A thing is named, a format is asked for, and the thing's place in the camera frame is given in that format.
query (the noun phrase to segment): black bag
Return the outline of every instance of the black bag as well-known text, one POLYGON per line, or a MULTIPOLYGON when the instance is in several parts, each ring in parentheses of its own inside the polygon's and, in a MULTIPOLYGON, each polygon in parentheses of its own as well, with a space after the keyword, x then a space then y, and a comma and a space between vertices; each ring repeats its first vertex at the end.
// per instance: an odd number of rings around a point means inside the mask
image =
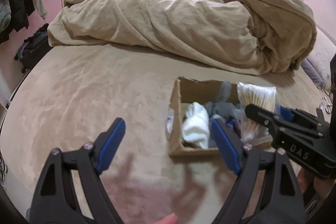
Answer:
POLYGON ((51 50, 48 44, 48 26, 49 24, 44 24, 32 37, 25 39, 17 51, 14 59, 19 60, 23 64, 22 73, 25 73, 26 69, 34 68, 43 56, 51 50))

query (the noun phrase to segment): bed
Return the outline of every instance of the bed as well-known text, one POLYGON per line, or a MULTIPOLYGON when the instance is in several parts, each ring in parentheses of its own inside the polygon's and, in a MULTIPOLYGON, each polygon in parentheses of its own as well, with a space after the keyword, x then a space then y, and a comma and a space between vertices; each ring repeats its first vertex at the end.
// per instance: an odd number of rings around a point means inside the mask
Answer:
MULTIPOLYGON (((154 223, 175 212, 180 223, 210 223, 235 176, 220 157, 168 156, 165 124, 179 76, 275 85, 281 105, 312 114, 325 96, 300 66, 253 76, 149 47, 62 45, 37 64, 14 97, 1 132, 4 160, 33 192, 52 148, 78 149, 122 117, 126 135, 101 180, 124 222, 154 223)), ((89 216, 78 175, 74 176, 81 208, 89 216)), ((262 177, 260 173, 247 215, 253 212, 262 177)))

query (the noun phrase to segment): folded blanket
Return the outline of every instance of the folded blanket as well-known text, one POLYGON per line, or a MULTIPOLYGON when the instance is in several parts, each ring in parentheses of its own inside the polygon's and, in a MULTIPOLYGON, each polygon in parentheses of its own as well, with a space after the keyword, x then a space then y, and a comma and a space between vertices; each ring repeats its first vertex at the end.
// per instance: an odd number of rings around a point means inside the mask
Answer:
POLYGON ((172 52, 233 72, 300 67, 312 50, 312 10, 300 0, 65 0, 49 44, 115 42, 172 52))

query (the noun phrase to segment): beige blanket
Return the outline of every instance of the beige blanket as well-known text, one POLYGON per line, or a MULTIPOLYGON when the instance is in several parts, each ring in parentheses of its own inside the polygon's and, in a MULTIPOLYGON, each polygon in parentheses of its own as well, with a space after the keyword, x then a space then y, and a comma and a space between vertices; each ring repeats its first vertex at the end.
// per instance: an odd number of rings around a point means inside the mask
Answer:
MULTIPOLYGON (((78 149, 122 117, 125 137, 101 179, 124 222, 151 224, 175 212, 181 224, 211 223, 235 176, 221 157, 169 158, 165 123, 179 76, 276 85, 281 105, 312 114, 322 100, 302 68, 255 77, 144 47, 61 46, 36 65, 15 95, 0 136, 1 153, 33 192, 53 147, 78 149)), ((259 176, 248 214, 256 205, 261 182, 259 176)), ((76 177, 76 188, 80 185, 76 177)), ((80 191, 79 200, 85 204, 80 191)))
POLYGON ((49 43, 116 42, 172 52, 213 67, 283 72, 313 49, 311 9, 300 0, 65 0, 49 43))

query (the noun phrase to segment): screw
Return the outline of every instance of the screw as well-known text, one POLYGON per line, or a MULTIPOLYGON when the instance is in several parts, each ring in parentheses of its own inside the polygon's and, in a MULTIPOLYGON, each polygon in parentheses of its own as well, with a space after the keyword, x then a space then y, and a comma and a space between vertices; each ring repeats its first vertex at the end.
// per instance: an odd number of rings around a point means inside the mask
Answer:
POLYGON ((51 150, 51 154, 52 154, 53 156, 58 155, 58 154, 59 154, 59 148, 53 148, 53 149, 51 150))
POLYGON ((253 145, 251 143, 244 143, 243 148, 250 151, 253 148, 253 145))
POLYGON ((84 143, 85 150, 91 150, 92 148, 93 148, 93 143, 91 142, 84 143))
POLYGON ((281 147, 277 149, 277 152, 278 152, 280 155, 284 155, 284 154, 286 153, 285 149, 283 149, 283 148, 281 148, 281 147))

